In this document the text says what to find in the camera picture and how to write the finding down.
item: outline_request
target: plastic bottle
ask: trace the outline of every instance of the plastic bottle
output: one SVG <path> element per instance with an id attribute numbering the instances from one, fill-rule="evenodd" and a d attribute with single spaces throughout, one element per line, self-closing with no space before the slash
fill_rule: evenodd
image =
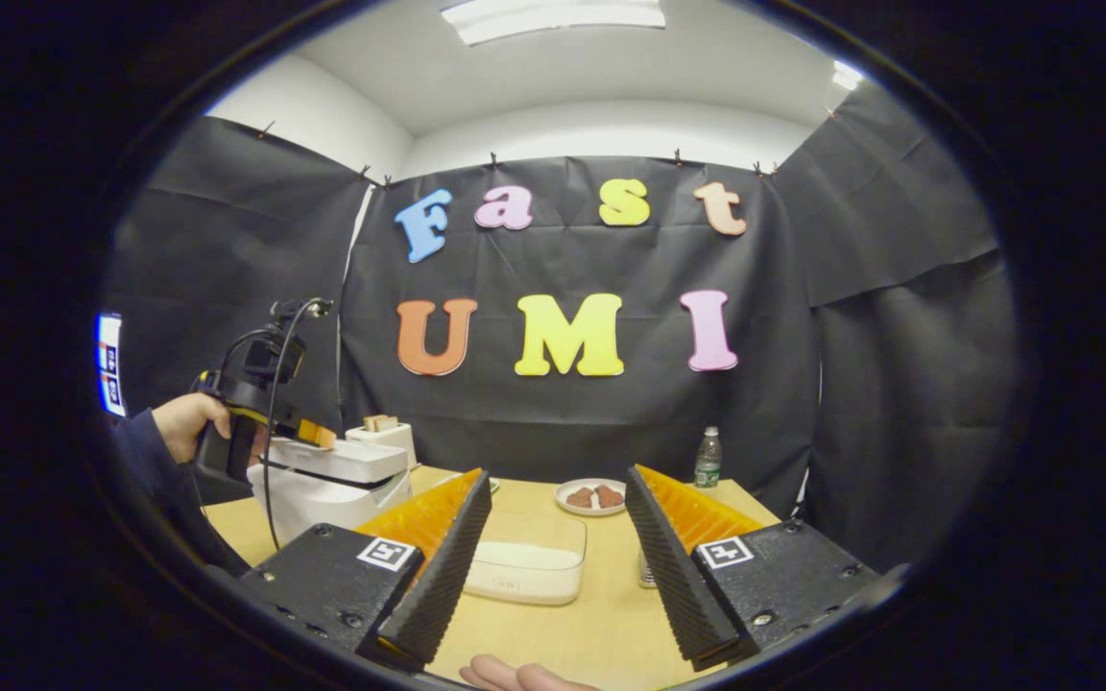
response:
<path id="1" fill-rule="evenodd" d="M 724 450 L 719 446 L 719 430 L 708 427 L 698 447 L 698 458 L 695 459 L 695 486 L 711 490 L 719 484 L 719 467 L 724 459 Z"/>

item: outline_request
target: brown food piece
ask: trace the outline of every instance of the brown food piece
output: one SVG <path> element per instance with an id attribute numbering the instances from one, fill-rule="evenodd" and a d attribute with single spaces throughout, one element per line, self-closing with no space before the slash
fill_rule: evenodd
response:
<path id="1" fill-rule="evenodd" d="M 601 509 L 611 509 L 626 503 L 626 495 L 619 491 L 614 491 L 606 484 L 596 486 L 596 494 L 601 495 Z"/>
<path id="2" fill-rule="evenodd" d="M 589 486 L 583 486 L 583 489 L 575 491 L 575 493 L 566 498 L 565 503 L 571 504 L 571 506 L 578 506 L 580 509 L 589 509 L 592 507 L 592 494 L 593 492 Z"/>

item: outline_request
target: white wall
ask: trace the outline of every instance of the white wall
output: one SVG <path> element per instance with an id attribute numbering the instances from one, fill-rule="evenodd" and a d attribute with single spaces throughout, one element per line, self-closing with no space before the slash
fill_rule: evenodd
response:
<path id="1" fill-rule="evenodd" d="M 511 111 L 419 137 L 396 179 L 545 156 L 655 156 L 763 170 L 782 163 L 812 127 L 719 105 L 592 101 Z"/>
<path id="2" fill-rule="evenodd" d="M 413 137 L 349 84 L 298 55 L 264 66 L 207 114 L 289 139 L 355 171 L 398 178 Z"/>

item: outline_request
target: white ceiling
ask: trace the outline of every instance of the white ceiling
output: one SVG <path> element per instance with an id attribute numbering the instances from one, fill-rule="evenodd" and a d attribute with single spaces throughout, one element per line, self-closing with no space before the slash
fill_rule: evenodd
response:
<path id="1" fill-rule="evenodd" d="M 414 136 L 505 111 L 596 100 L 728 105 L 815 127 L 847 95 L 833 59 L 726 0 L 661 0 L 666 30 L 580 27 L 467 48 L 439 10 L 389 0 L 304 44 Z"/>

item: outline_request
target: table surface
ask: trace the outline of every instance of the table surface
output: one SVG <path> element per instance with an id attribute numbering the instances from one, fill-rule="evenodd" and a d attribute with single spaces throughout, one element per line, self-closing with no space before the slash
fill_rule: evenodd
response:
<path id="1" fill-rule="evenodd" d="M 417 467 L 413 495 L 429 490 L 446 469 Z M 541 663 L 566 679 L 609 691 L 666 688 L 714 672 L 695 673 L 680 659 L 658 591 L 637 584 L 639 545 L 626 512 L 581 516 L 557 506 L 554 483 L 499 479 L 492 509 L 575 517 L 587 525 L 587 552 L 578 598 L 567 605 L 525 605 L 465 594 L 447 629 L 438 657 L 426 671 L 460 679 L 458 670 L 478 652 L 507 663 Z M 763 525 L 780 522 L 732 480 L 721 480 L 711 498 Z M 275 552 L 267 516 L 255 499 L 207 507 L 211 524 L 250 565 Z"/>

